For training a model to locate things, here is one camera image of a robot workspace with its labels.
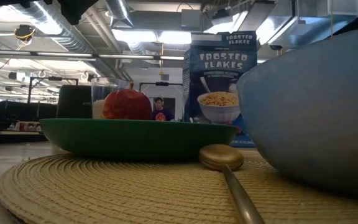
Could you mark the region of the green plate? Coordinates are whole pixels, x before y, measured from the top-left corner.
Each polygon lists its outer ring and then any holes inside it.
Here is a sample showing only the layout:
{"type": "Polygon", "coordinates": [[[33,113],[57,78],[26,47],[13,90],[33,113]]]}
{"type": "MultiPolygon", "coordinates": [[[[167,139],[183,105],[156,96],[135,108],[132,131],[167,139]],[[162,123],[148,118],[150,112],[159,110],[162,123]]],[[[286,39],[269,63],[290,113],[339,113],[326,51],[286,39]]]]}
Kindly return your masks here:
{"type": "Polygon", "coordinates": [[[124,119],[40,120],[45,137],[74,155],[114,161],[185,161],[210,144],[228,145],[236,127],[124,119]]]}

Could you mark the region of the red apple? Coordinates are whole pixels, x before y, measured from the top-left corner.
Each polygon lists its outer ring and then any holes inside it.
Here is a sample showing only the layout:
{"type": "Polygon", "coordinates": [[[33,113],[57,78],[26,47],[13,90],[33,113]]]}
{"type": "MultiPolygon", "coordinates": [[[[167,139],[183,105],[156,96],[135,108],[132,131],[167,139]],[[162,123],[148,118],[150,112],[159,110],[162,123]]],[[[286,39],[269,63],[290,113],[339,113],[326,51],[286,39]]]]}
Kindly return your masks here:
{"type": "Polygon", "coordinates": [[[105,97],[102,118],[151,120],[152,107],[147,96],[129,82],[128,88],[115,90],[105,97]]]}

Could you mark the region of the gold spoon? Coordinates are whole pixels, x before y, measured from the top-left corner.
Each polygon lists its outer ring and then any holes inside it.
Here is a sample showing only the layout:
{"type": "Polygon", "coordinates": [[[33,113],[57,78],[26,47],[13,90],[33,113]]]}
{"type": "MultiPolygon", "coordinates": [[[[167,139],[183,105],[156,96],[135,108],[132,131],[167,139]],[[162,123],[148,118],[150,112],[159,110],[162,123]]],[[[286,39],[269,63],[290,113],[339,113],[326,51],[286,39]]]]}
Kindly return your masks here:
{"type": "Polygon", "coordinates": [[[237,149],[223,144],[207,145],[200,149],[199,160],[205,167],[222,172],[239,224],[265,224],[248,193],[233,173],[244,163],[244,156],[237,149]]]}

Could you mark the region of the blue frosted flakes cereal box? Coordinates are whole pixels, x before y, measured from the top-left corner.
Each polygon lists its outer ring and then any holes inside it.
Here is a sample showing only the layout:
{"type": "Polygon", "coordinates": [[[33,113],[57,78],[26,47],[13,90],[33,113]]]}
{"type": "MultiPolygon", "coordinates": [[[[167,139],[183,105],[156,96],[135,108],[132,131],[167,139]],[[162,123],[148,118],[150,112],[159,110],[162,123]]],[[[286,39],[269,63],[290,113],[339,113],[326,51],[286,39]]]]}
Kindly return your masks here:
{"type": "Polygon", "coordinates": [[[183,119],[236,127],[232,147],[254,147],[241,115],[237,82],[257,65],[255,31],[192,33],[182,66],[183,119]]]}

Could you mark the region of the blue bowl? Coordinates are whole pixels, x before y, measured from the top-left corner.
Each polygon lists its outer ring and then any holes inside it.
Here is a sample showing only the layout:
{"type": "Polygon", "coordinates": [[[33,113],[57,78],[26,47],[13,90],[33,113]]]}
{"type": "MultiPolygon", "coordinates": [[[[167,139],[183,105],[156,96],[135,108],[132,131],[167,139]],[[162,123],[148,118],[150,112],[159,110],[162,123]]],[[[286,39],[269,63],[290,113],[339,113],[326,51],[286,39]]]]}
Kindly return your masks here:
{"type": "Polygon", "coordinates": [[[358,29],[252,68],[237,90],[246,131],[271,166],[358,195],[358,29]]]}

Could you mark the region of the person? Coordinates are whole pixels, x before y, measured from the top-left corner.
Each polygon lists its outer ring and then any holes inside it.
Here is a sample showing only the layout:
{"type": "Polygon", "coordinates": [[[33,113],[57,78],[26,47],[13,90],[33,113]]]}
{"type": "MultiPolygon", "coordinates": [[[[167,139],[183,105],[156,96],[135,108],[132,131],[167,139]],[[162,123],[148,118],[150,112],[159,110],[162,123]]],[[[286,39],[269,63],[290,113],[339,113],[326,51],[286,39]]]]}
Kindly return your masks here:
{"type": "Polygon", "coordinates": [[[154,110],[152,112],[152,119],[155,121],[173,121],[174,115],[164,108],[164,100],[162,97],[156,97],[154,99],[154,110]]]}

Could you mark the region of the clear glass of milk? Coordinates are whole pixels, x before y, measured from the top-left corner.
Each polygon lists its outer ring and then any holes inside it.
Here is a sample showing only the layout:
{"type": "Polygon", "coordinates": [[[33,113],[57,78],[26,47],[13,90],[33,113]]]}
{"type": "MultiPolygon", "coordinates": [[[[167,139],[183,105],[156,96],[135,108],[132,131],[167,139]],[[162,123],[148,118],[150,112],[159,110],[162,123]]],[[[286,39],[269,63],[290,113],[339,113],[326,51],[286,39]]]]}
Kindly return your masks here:
{"type": "Polygon", "coordinates": [[[98,77],[91,81],[92,116],[103,118],[105,98],[112,92],[130,87],[130,83],[118,78],[98,77]]]}

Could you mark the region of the round yellow woven placemat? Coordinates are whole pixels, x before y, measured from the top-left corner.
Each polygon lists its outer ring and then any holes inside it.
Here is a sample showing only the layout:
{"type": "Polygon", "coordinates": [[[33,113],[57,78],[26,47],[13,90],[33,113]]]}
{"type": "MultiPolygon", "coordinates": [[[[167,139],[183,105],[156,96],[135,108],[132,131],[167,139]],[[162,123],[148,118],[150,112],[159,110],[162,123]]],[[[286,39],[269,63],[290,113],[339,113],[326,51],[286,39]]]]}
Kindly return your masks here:
{"type": "MultiPolygon", "coordinates": [[[[283,178],[256,151],[236,177],[266,224],[358,224],[358,200],[283,178]]],[[[0,202],[36,224],[235,224],[219,172],[197,162],[146,164],[41,157],[0,177],[0,202]]]]}

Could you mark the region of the long ceiling light strip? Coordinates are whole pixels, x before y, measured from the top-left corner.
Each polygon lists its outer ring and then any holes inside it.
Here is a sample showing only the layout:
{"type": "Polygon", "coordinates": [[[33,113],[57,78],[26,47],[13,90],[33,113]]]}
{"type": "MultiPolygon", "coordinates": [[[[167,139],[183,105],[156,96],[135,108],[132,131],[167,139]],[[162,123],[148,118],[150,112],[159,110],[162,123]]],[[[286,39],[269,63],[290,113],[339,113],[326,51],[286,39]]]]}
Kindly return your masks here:
{"type": "Polygon", "coordinates": [[[18,50],[0,50],[0,58],[36,58],[42,57],[47,60],[60,60],[66,58],[68,60],[85,60],[94,61],[97,58],[113,58],[113,59],[131,59],[131,60],[174,60],[181,61],[184,57],[168,56],[168,55],[134,55],[134,54],[81,54],[66,52],[36,52],[36,51],[18,51],[18,50]]]}

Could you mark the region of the hanging metal ceiling panel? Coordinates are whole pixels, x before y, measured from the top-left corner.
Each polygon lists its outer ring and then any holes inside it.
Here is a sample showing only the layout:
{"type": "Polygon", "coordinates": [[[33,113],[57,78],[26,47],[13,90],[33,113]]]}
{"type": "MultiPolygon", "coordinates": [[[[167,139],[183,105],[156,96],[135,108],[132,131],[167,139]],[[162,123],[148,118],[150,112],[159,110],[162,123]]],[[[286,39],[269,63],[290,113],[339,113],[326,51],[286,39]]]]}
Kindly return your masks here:
{"type": "Polygon", "coordinates": [[[277,0],[262,44],[295,49],[330,37],[358,18],[358,0],[277,0]]]}

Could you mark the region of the black background frame rig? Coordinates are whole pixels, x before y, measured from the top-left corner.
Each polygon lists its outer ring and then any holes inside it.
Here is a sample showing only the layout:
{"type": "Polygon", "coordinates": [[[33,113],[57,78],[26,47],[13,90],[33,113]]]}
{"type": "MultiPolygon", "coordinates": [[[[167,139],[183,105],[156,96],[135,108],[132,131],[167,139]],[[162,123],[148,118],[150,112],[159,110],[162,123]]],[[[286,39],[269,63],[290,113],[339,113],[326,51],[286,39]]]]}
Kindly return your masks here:
{"type": "Polygon", "coordinates": [[[140,82],[137,89],[149,98],[152,109],[155,109],[155,99],[163,99],[163,107],[175,117],[175,121],[183,119],[183,93],[181,83],[169,82],[140,82]]]}

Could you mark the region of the silver ventilation duct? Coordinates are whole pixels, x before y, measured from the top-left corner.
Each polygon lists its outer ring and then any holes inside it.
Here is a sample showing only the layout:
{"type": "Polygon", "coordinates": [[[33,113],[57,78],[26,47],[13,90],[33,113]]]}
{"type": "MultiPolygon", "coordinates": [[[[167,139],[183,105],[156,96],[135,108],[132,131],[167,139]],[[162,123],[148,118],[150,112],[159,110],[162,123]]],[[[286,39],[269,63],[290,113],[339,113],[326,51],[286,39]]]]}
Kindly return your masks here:
{"type": "Polygon", "coordinates": [[[9,7],[28,19],[37,30],[51,35],[52,40],[67,52],[91,54],[96,52],[80,31],[64,18],[57,4],[34,1],[24,6],[12,4],[9,7]]]}

